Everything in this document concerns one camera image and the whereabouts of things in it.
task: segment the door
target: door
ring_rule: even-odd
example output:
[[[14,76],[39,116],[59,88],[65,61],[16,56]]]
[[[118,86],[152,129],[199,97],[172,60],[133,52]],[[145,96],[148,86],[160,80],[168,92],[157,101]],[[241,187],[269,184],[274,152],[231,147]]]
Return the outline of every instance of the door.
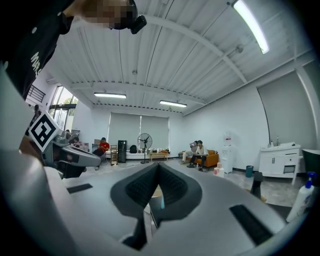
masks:
[[[54,111],[53,119],[60,129],[65,130],[68,110],[63,108],[56,108]]]
[[[263,174],[271,174],[273,169],[274,162],[273,154],[264,154],[261,156],[259,172]]]
[[[64,125],[64,130],[72,130],[72,123],[74,121],[74,115],[75,115],[75,109],[70,108],[68,110],[68,115],[66,117],[65,125]]]
[[[271,173],[274,175],[282,175],[284,174],[284,169],[285,169],[285,154],[277,154],[274,156],[273,159],[273,168]]]

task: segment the black bag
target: black bag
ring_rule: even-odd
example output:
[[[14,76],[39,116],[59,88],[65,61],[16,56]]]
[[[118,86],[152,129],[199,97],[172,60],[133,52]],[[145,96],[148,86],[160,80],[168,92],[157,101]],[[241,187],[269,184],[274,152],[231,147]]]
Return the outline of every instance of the black bag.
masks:
[[[137,153],[137,146],[136,145],[132,145],[130,147],[130,153],[131,154],[136,154]]]

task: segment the ceiling light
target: ceiling light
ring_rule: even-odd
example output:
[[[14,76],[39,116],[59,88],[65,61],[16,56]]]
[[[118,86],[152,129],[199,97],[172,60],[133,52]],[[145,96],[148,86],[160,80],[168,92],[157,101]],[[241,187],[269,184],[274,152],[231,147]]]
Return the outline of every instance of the ceiling light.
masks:
[[[95,96],[97,97],[105,97],[105,98],[120,98],[120,99],[126,99],[127,96],[125,94],[117,94],[117,93],[100,93],[95,92]]]
[[[233,8],[240,14],[244,19],[245,23],[251,29],[257,43],[259,44],[263,54],[269,52],[269,46],[265,38],[264,32],[262,31],[258,21],[255,16],[252,14],[248,6],[243,0],[238,0],[233,4]]]
[[[176,102],[171,102],[171,101],[166,101],[166,100],[160,100],[160,104],[176,106],[176,107],[181,107],[181,108],[185,108],[187,106],[186,104],[176,103]]]

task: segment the white spray bottle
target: white spray bottle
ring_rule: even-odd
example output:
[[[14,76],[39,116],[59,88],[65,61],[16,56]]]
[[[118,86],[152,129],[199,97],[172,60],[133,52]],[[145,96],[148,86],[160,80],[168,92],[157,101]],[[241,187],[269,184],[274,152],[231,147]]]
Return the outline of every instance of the white spray bottle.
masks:
[[[305,209],[307,207],[308,201],[311,197],[312,192],[314,191],[315,187],[312,186],[312,177],[317,176],[317,174],[313,171],[308,172],[309,180],[306,182],[304,186],[299,189],[298,195],[294,202],[294,205],[286,218],[287,222],[291,222],[298,216],[304,214]]]

